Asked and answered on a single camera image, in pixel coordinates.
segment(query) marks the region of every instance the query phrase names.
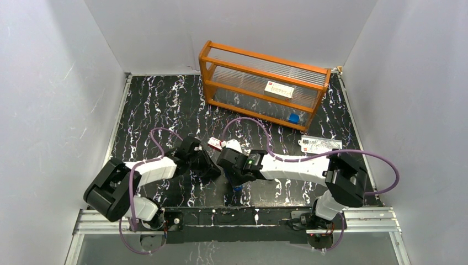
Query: black marble surface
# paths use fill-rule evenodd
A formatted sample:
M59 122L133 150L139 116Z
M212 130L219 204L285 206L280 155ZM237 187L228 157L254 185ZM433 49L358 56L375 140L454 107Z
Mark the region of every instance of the black marble surface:
M359 144L341 91L338 76L333 74L328 92L317 111L308 135L342 140L344 149L358 149ZM126 98L112 156L123 161L149 159L159 155L151 141L150 130L165 127L181 137L193 134L206 144L219 138L226 124L243 116L230 110L207 105L199 75L136 76L132 78ZM301 132L259 120L273 137L274 152L304 155L297 141ZM229 128L227 139L237 139L243 151L265 149L266 138L253 122L241 121ZM179 140L168 132L156 135L165 150L175 147ZM216 161L219 153L207 148ZM166 181L147 184L139 190L163 206L306 206L325 192L325 187L296 180L255 181L244 184L234 192L221 176L202 183L192 173ZM367 190L372 191L368 180ZM367 197L366 205L381 205L375 197Z

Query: white wall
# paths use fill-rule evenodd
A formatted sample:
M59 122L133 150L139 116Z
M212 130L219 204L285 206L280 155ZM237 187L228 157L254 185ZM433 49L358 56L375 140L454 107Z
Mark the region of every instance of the white wall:
M0 2L2 264L63 264L124 78L82 0Z
M126 72L199 69L207 40L332 68L376 0L85 0Z
M383 196L413 264L468 258L468 3L378 1L344 67L364 148L401 171ZM377 186L390 170L370 162Z

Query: wooden rack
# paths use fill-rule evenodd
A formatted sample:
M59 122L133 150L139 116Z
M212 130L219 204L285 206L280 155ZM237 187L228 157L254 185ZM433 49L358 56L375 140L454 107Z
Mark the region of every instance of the wooden rack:
M328 89L331 70L207 41L199 55L206 101L307 131ZM263 94L268 81L294 87L290 101ZM289 122L295 113L301 119Z

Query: orange wooden frame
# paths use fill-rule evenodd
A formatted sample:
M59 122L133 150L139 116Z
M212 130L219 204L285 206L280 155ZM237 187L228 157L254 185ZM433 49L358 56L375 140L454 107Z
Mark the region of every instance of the orange wooden frame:
M277 75L275 73L270 73L270 72L267 72L267 71L258 70L258 69L255 69L255 68L239 65L239 64L236 64L236 63L232 63L232 62L228 62L228 61L224 61L224 60L219 60L219 59L215 59L215 58L210 58L209 53L210 53L210 50L212 48L232 52L232 53L235 53L235 54L240 54L240 55L245 55L245 56L257 58L257 59L261 59L261 60L264 60L264 61L275 62L275 63L279 63L279 64L282 64L282 65L287 65L287 66L299 68L299 69L310 71L310 72L320 73L320 74L326 75L325 82L324 82L323 86L318 86L316 84L305 82L305 81L298 80L298 79L294 79L294 78L291 78L291 77ZM331 74L330 69L323 69L323 68L319 68L319 67L315 67L315 66L306 65L306 64L303 64L303 63L293 62L293 61L289 61L289 60L284 60L284 59L272 57L272 56L269 56L269 55L263 55L263 54L259 54L259 53L252 52L252 51L247 51L247 50L242 50L242 49L235 48L235 47L230 47L230 46L226 46L226 45L222 45L222 44L217 44L217 43L211 42L210 40L206 42L205 46L200 51L200 54L198 56L198 61L200 63L201 79L202 79L202 82L203 82L203 93L204 93L204 96L206 98L206 101L209 104L215 105L215 106L218 106L218 107L222 107L222 108L225 108L225 109L233 110L235 112L239 112L239 113L246 114L246 115L249 115L249 116L253 116L253 117L256 117L256 118L271 121L272 123L277 123L277 124L280 124L280 125L288 126L288 127L291 127L291 128L297 129L297 130L301 130L301 131L307 131L307 129L309 128L309 126L310 126L310 124L312 122L312 118L315 115L315 113L317 112L317 109L320 107L323 96L325 95L325 92L328 89L328 81L330 79L330 74ZM244 72L244 73L249 73L251 75L265 77L265 78L268 78L268 79L271 79L271 80L277 80L277 81L281 81L281 82L284 82L284 83L293 84L293 85L304 87L304 88L307 88L307 89L313 89L313 90L317 91L317 97L314 100L314 102L311 102L309 107L304 107L303 105L286 102L284 100L280 100L280 99L273 98L273 97L270 97L270 96L267 96L267 95L259 94L259 93L253 92L253 91L249 91L249 90L245 90L245 89L242 89L242 88L237 88L237 87L233 87L233 86L228 86L226 84L218 83L218 82L215 82L215 81L211 80L217 66L229 68L229 69ZM245 94L245 95L248 95L248 96L251 96L251 97L267 100L267 101L270 101L270 102L273 102L273 103L276 103L276 104L281 104L281 105L289 107L289 108L294 108L294 109L300 110L302 112L308 113L309 117L307 118L305 125L302 126L302 125L299 125L299 124L290 123L290 122L285 121L285 120L280 120L280 119L277 119L277 118L274 118L274 117L270 117L270 116L267 116L267 115L252 112L250 110L246 110L246 109L242 109L242 108L239 108L239 107L236 107L236 106L232 106L232 105L229 105L229 104L218 102L213 98L215 93L216 93L216 90L218 88L223 88L223 89L226 89L226 90L234 91L236 93Z

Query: black marble table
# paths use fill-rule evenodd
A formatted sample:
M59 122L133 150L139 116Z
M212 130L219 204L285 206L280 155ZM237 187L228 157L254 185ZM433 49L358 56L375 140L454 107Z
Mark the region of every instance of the black marble table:
M328 92L307 134L342 140L344 149L359 149L338 76L333 74L329 83ZM208 105L199 75L135 76L131 80L111 155L123 161L160 155L149 136L155 127L171 129L182 137L193 134L206 144L212 136L219 138L226 124L240 116L243 115ZM272 135L275 153L304 155L297 143L301 132L259 121ZM266 148L263 131L251 121L233 124L226 138L239 140L243 151ZM161 141L165 150L175 147L180 141L168 132L160 132L156 139ZM219 153L211 148L207 151L216 161ZM367 190L372 191L370 181L367 183ZM269 207L308 206L325 190L325 187L311 182L281 179L249 182L241 191L235 192L224 176L202 183L200 178L187 173L186 176L147 184L139 192L162 206ZM367 197L365 203L381 205L374 196Z

